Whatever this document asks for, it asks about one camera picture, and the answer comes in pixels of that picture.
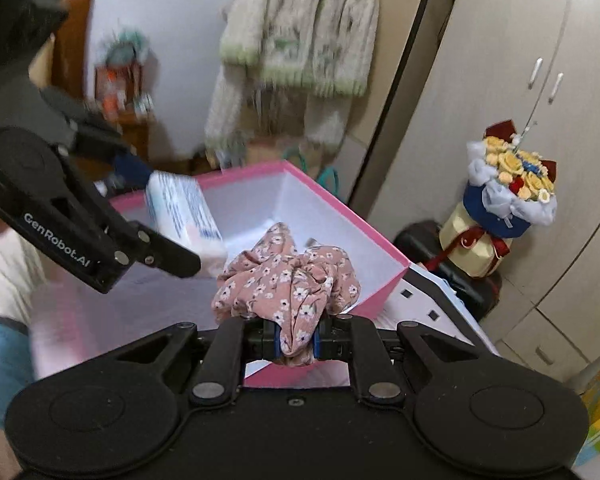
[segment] wardrobe handle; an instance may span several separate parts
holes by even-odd
[[[531,90],[534,87],[534,83],[536,82],[536,78],[538,77],[538,72],[540,72],[540,67],[542,66],[542,58],[539,57],[536,59],[536,64],[534,65],[533,72],[531,73],[531,78],[529,78],[528,88]]]
[[[553,359],[551,359],[547,354],[544,353],[544,351],[537,346],[536,347],[536,355],[542,359],[542,361],[544,362],[544,364],[546,364],[547,366],[551,366],[552,364],[555,363],[555,361]]]
[[[560,72],[558,77],[555,79],[554,88],[551,90],[551,95],[549,95],[549,104],[552,104],[555,101],[555,95],[558,93],[560,89],[560,83],[562,82],[562,78],[564,74]]]

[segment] yellow artificial rose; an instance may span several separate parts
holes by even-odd
[[[511,184],[513,182],[513,175],[510,173],[507,173],[506,171],[501,171],[500,174],[498,175],[498,180],[500,181],[501,184],[508,186],[509,184]]]
[[[529,191],[531,192],[532,196],[538,196],[540,190],[545,189],[542,180],[535,173],[527,171],[522,176],[522,178],[525,181],[525,185],[529,188]]]
[[[540,166],[540,156],[538,152],[529,153],[525,150],[519,150],[518,155],[522,157],[523,160],[533,164],[534,166]]]
[[[542,187],[544,187],[549,193],[554,192],[555,186],[554,183],[549,180],[549,177],[543,175],[540,177],[540,180],[542,181]]]
[[[509,147],[509,143],[505,142],[498,137],[485,137],[484,144],[487,147],[487,153],[501,153],[505,152]]]
[[[520,175],[524,171],[522,169],[522,161],[512,152],[505,152],[498,155],[498,166],[500,171],[514,175]]]
[[[487,153],[487,156],[484,160],[486,160],[487,164],[489,164],[490,166],[497,167],[498,165],[498,155],[496,155],[495,153]]]
[[[518,191],[518,198],[529,200],[531,198],[531,190],[527,186],[522,186]]]

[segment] red ribbon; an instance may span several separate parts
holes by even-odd
[[[482,227],[479,225],[474,225],[469,227],[466,231],[460,233],[453,241],[444,249],[438,256],[430,259],[428,262],[424,263],[424,266],[429,272],[433,272],[436,270],[440,263],[446,260],[458,245],[462,245],[465,249],[471,249],[477,241],[482,238],[485,234],[488,234]],[[498,238],[494,235],[489,235],[491,238],[491,245],[493,246],[493,260],[491,261],[491,265],[487,269],[485,276],[488,275],[496,264],[503,259],[504,256],[509,254],[509,247],[505,243],[502,238]]]

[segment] hanging sweater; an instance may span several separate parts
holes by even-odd
[[[221,39],[223,67],[205,133],[208,147],[229,144],[247,73],[270,86],[305,88],[305,134],[336,150],[350,98],[366,90],[379,0],[235,0]]]

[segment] white wall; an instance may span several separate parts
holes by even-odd
[[[119,25],[140,28],[157,58],[152,85],[161,127],[150,145],[157,158],[185,158],[204,140],[206,112],[219,67],[218,44],[230,0],[95,0],[87,68],[93,92],[98,44]]]

